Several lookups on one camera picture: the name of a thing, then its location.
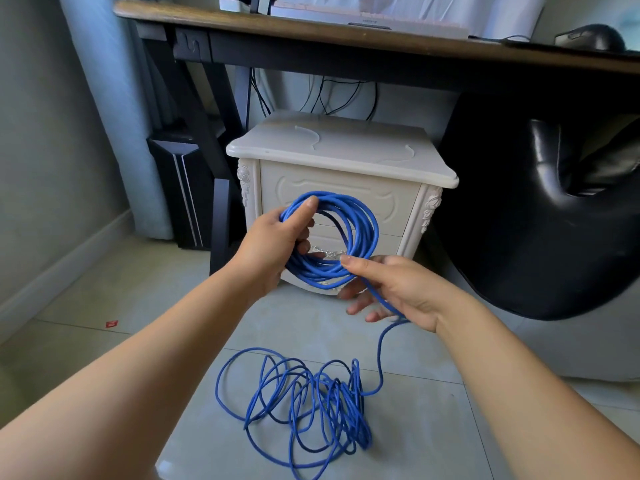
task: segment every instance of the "blue cable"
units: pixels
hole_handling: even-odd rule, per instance
[[[300,195],[280,216],[281,221],[289,218],[293,212],[309,197],[318,197],[317,213],[328,217],[338,228],[340,236],[347,247],[347,254],[351,256],[370,258],[378,245],[378,222],[372,211],[361,201],[348,195],[334,194],[332,192],[308,192]],[[341,218],[344,227],[329,212],[334,212]],[[297,278],[307,284],[323,290],[337,288],[352,279],[354,275],[342,267],[338,260],[327,260],[311,255],[301,255],[293,250],[286,268]],[[371,391],[363,391],[360,380],[360,364],[357,359],[351,361],[351,367],[341,360],[331,360],[325,363],[320,370],[313,374],[304,362],[297,358],[285,358],[274,350],[262,347],[251,347],[233,355],[223,366],[216,380],[216,400],[231,416],[244,422],[244,430],[255,450],[267,460],[277,465],[291,469],[296,480],[302,480],[299,470],[304,468],[320,467],[312,480],[320,478],[329,463],[341,454],[354,454],[356,445],[367,449],[371,446],[371,428],[364,416],[364,398],[377,393],[384,382],[382,366],[380,364],[380,352],[382,339],[392,328],[407,323],[408,320],[395,307],[391,306],[373,288],[372,284],[363,279],[372,295],[384,305],[391,313],[398,316],[398,321],[389,325],[382,331],[378,339],[378,373],[380,383]],[[256,393],[251,398],[244,416],[231,411],[220,399],[218,387],[220,379],[227,368],[240,355],[249,352],[265,353],[262,367],[260,368],[260,384]],[[340,379],[331,379],[325,368],[332,364],[343,366],[349,373],[348,382]],[[275,387],[270,396],[264,393],[266,387]],[[289,398],[289,414],[287,418],[277,418],[273,411],[285,398]],[[301,439],[300,435],[308,431],[314,423],[316,415],[319,416],[320,429],[324,438],[324,446],[310,448]],[[288,460],[279,460],[268,454],[255,443],[249,426],[252,422],[270,417],[280,424],[289,425],[289,454]],[[325,453],[322,460],[311,463],[296,463],[293,459],[293,448],[298,444],[303,450],[311,453]]]

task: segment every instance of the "forearm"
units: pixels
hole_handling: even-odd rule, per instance
[[[485,306],[457,300],[436,332],[520,479],[640,478],[640,448]]]
[[[251,306],[251,288],[220,270],[34,404],[0,431],[3,478],[142,477]]]

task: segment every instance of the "desk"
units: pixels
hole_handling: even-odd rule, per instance
[[[227,182],[214,190],[212,272],[229,259],[229,240],[242,236],[244,214],[235,163],[209,127],[185,61],[203,65],[227,139],[246,131],[250,93],[247,79],[234,96],[225,64],[517,96],[547,106],[640,111],[640,58],[625,55],[441,39],[140,0],[118,0],[114,12],[135,20],[213,175]]]

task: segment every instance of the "person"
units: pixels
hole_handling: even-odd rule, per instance
[[[243,314],[276,287],[294,246],[309,252],[316,208],[311,197],[284,223],[282,209],[258,218],[226,266],[0,430],[3,480],[146,478]],[[517,478],[640,478],[640,447],[475,298],[403,257],[341,262],[443,341]],[[339,297],[356,297],[348,314],[374,301],[360,279]]]

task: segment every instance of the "person's left arm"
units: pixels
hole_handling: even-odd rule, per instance
[[[0,430],[4,480],[148,475],[240,318],[275,288],[296,242],[309,250],[317,199],[281,223],[258,218],[228,265],[139,333]]]

